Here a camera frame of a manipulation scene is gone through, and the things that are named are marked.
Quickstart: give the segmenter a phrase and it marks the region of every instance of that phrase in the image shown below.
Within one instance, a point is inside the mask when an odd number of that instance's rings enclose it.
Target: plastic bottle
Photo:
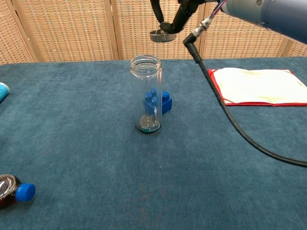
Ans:
[[[0,175],[0,209],[5,209],[16,202],[29,201],[34,194],[34,184],[22,184],[13,175]]]
[[[10,88],[6,84],[0,82],[0,103],[10,93],[10,91]]]

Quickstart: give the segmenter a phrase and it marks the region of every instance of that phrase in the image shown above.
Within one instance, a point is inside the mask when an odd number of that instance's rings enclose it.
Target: jar opening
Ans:
[[[154,55],[140,55],[131,60],[131,70],[147,76],[155,74],[161,68],[160,59]]]

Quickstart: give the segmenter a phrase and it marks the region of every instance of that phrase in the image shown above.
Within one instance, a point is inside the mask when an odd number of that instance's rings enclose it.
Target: glass jar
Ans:
[[[161,61],[153,55],[136,56],[130,71],[136,127],[144,133],[155,133],[162,124]]]

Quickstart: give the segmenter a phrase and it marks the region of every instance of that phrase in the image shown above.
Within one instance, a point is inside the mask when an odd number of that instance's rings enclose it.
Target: black cable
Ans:
[[[260,144],[255,142],[249,135],[247,135],[247,133],[243,131],[243,129],[240,127],[240,125],[236,122],[236,120],[230,114],[227,106],[224,103],[224,100],[221,98],[221,96],[220,96],[218,90],[216,89],[212,79],[210,78],[209,73],[208,73],[205,65],[203,64],[199,53],[198,52],[197,52],[197,54],[195,53],[195,50],[197,50],[195,45],[193,43],[188,43],[188,44],[185,44],[185,46],[188,48],[189,52],[193,56],[196,63],[199,64],[207,82],[209,83],[211,89],[213,90],[213,92],[214,92],[214,94],[217,98],[217,101],[219,102],[220,106],[222,107],[222,109],[223,109],[224,113],[226,114],[226,116],[228,117],[229,121],[232,123],[232,125],[236,128],[236,130],[239,132],[239,134],[248,143],[250,143],[252,146],[254,146],[256,149],[260,150],[264,154],[266,154],[266,155],[268,155],[268,156],[270,156],[270,157],[272,157],[276,160],[283,161],[285,163],[293,164],[293,165],[300,166],[300,167],[307,167],[307,161],[299,161],[299,160],[296,160],[296,159],[291,159],[291,158],[287,158],[287,157],[278,155],[278,154],[264,148],[263,146],[261,146]]]

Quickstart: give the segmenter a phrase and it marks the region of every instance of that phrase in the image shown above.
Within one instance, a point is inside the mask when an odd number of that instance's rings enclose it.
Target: metal connector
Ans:
[[[211,21],[211,18],[206,18],[205,20],[201,21],[200,25],[193,30],[192,34],[195,37],[199,37],[204,30],[209,28]]]

